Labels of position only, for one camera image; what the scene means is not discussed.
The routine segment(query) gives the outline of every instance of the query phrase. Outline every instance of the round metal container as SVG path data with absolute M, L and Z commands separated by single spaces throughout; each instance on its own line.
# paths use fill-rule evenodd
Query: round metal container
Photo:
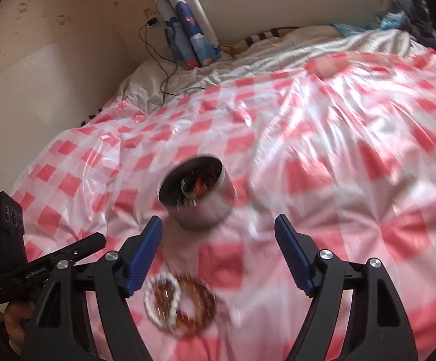
M 186 193 L 187 184 L 200 170 L 211 170 L 216 181 L 205 195 L 190 199 Z M 164 178 L 158 187 L 158 199 L 184 229 L 203 230 L 229 215 L 236 200 L 236 190 L 219 159 L 199 156 L 178 165 Z

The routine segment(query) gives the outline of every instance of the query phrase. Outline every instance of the red and white checkered tablecloth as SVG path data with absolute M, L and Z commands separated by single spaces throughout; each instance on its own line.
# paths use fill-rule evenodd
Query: red and white checkered tablecloth
M 209 234 L 188 233 L 156 198 L 174 165 L 212 153 L 238 202 Z M 119 249 L 157 214 L 165 236 L 150 275 L 186 272 L 219 298 L 216 323 L 177 342 L 128 300 L 156 361 L 285 359 L 310 300 L 280 253 L 273 221 L 340 258 L 380 258 L 405 305 L 421 357 L 436 346 L 436 53 L 321 57 L 304 69 L 245 78 L 147 116 L 127 101 L 61 133 L 15 186 L 29 259 L 90 233 Z M 343 341 L 345 292 L 328 358 Z M 92 295 L 90 316 L 110 359 Z

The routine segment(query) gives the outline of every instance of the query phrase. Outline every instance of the metal bolt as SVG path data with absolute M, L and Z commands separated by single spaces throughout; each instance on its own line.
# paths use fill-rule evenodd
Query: metal bolt
M 67 260 L 60 260 L 59 262 L 58 262 L 58 264 L 56 265 L 56 267 L 59 269 L 59 270 L 64 270 L 64 269 L 66 269 L 66 267 L 68 267 L 69 266 L 69 262 L 67 261 Z
M 320 251 L 320 258 L 329 260 L 332 259 L 333 253 L 330 250 L 321 250 Z
M 376 258 L 371 258 L 370 265 L 372 265 L 373 267 L 378 269 L 378 267 L 381 267 L 381 261 L 379 259 L 376 259 Z
M 106 260 L 113 261 L 113 260 L 118 259 L 118 256 L 119 256 L 119 254 L 117 251 L 110 251 L 104 256 L 104 258 Z

